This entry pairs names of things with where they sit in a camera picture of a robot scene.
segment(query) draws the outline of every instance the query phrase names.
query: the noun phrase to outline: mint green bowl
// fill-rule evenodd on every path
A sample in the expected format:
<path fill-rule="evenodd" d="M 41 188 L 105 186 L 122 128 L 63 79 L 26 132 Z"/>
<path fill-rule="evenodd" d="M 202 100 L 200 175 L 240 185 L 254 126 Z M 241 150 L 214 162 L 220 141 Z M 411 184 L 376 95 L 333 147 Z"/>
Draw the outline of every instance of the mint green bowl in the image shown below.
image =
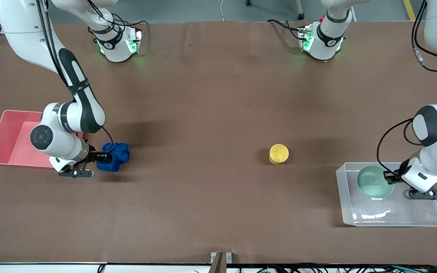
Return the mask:
<path fill-rule="evenodd" d="M 384 198 L 394 190 L 394 184 L 384 178 L 385 169 L 380 166 L 366 166 L 357 174 L 358 188 L 370 197 Z"/>

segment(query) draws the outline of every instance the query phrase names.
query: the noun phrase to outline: blue cloth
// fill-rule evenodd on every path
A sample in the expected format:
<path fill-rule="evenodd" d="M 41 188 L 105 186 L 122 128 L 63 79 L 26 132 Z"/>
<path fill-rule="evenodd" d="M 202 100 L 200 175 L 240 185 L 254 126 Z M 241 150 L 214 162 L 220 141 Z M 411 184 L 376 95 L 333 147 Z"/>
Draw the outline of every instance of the blue cloth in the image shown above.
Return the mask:
<path fill-rule="evenodd" d="M 112 154 L 112 161 L 97 162 L 97 169 L 101 171 L 119 171 L 121 164 L 129 161 L 130 150 L 126 143 L 107 142 L 102 146 L 102 150 Z"/>

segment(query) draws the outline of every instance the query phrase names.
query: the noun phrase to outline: brown table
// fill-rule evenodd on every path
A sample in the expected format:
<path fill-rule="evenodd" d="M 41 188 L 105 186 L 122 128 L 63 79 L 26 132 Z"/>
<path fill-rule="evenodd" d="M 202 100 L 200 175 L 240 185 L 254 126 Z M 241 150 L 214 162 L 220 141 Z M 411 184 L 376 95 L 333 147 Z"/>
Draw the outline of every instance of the brown table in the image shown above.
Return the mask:
<path fill-rule="evenodd" d="M 437 228 L 344 225 L 335 178 L 437 103 L 437 73 L 415 61 L 410 28 L 352 23 L 323 62 L 269 23 L 153 25 L 142 55 L 115 64 L 86 26 L 56 26 L 132 156 L 94 179 L 0 166 L 0 261 L 201 262 L 223 250 L 240 263 L 437 264 Z M 70 98 L 0 38 L 0 116 Z M 275 143 L 290 148 L 286 164 L 267 162 Z M 415 150 L 399 129 L 381 158 Z"/>

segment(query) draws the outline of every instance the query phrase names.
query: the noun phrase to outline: yellow line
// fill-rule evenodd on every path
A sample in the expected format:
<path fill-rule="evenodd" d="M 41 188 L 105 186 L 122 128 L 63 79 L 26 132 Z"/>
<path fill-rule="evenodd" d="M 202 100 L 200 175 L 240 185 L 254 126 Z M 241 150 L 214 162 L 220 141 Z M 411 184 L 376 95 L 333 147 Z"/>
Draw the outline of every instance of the yellow line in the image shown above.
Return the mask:
<path fill-rule="evenodd" d="M 407 15 L 409 16 L 409 20 L 414 21 L 416 16 L 414 15 L 414 10 L 412 9 L 411 1 L 404 0 L 404 6 L 406 6 Z"/>

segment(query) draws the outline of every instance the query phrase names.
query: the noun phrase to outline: pink plastic tray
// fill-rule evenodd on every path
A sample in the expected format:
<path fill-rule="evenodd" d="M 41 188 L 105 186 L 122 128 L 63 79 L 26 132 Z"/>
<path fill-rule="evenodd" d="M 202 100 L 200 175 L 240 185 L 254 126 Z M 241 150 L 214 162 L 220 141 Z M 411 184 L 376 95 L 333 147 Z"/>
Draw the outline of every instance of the pink plastic tray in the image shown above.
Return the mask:
<path fill-rule="evenodd" d="M 0 120 L 0 165 L 16 168 L 53 169 L 49 156 L 36 150 L 30 133 L 42 112 L 6 110 Z"/>

